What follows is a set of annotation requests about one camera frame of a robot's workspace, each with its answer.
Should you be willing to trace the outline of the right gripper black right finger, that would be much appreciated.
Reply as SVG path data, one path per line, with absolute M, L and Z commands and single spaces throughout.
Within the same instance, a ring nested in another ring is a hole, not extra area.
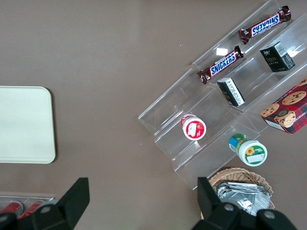
M 256 218 L 218 198 L 208 178 L 198 178 L 198 204 L 203 215 L 194 230 L 257 230 Z

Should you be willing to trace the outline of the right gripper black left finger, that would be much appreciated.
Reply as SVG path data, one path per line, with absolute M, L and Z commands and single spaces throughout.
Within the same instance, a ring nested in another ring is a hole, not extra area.
M 55 204 L 41 205 L 17 221 L 18 230 L 72 230 L 90 202 L 89 180 L 79 178 Z

